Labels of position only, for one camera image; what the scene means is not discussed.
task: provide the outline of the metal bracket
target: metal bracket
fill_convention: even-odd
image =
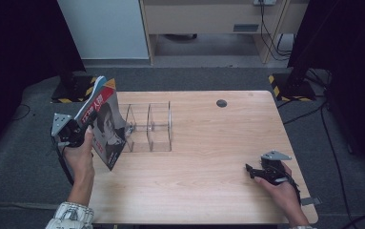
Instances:
[[[318,205],[321,204],[322,201],[320,198],[302,198],[301,199],[301,205],[306,206],[309,204]]]
[[[261,155],[261,158],[268,159],[268,160],[291,160],[291,156],[283,155],[282,153],[271,150],[267,154]]]
[[[57,136],[58,133],[71,120],[71,115],[68,114],[54,114],[53,124],[51,126],[51,136]]]

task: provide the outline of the forearm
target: forearm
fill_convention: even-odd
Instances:
[[[284,212],[287,220],[289,221],[290,227],[310,225],[307,217],[304,215],[300,207],[291,210],[285,210]]]
[[[75,175],[74,184],[67,202],[78,203],[88,207],[91,199],[94,175],[93,169],[84,175]]]

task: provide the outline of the acrylic divider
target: acrylic divider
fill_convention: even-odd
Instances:
[[[126,117],[123,152],[169,152],[172,150],[171,102],[119,104]]]

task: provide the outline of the wall outlet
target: wall outlet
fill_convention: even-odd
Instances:
[[[260,6],[261,2],[263,2],[264,6],[276,5],[276,0],[253,0],[253,4],[256,6]]]

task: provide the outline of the sleeve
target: sleeve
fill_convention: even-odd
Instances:
[[[76,203],[63,202],[57,208],[46,229],[92,229],[92,220],[92,208]]]
[[[316,228],[313,228],[312,226],[296,226],[289,229],[316,229]]]

